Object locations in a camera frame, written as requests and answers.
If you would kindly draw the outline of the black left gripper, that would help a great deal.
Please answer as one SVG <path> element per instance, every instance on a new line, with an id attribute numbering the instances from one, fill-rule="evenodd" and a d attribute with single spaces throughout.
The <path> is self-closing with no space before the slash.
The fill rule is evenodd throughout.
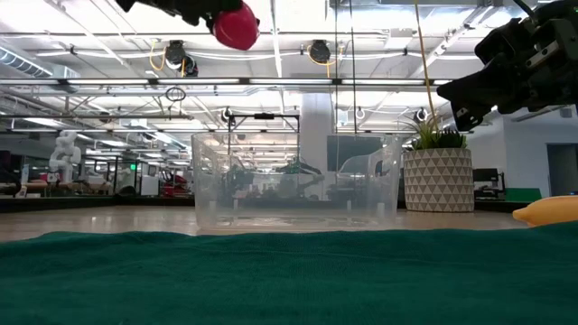
<path id="1" fill-rule="evenodd" d="M 186 18 L 186 23 L 193 26 L 197 26 L 202 19 L 210 32 L 220 13 L 237 11 L 242 6 L 241 0 L 192 0 L 186 6 L 185 13 L 176 0 L 115 0 L 115 2 L 125 12 L 129 12 L 135 4 L 148 5 L 170 16 L 179 15 L 182 19 Z"/>

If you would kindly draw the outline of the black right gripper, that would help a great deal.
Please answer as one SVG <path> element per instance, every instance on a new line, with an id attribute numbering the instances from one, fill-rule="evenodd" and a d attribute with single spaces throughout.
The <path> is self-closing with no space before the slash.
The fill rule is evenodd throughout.
<path id="1" fill-rule="evenodd" d="M 552 1 L 493 29 L 475 47 L 483 70 L 437 88 L 452 103 L 458 131 L 483 122 L 494 106 L 501 114 L 577 102 L 577 2 Z M 466 107 L 460 103 L 493 103 Z"/>

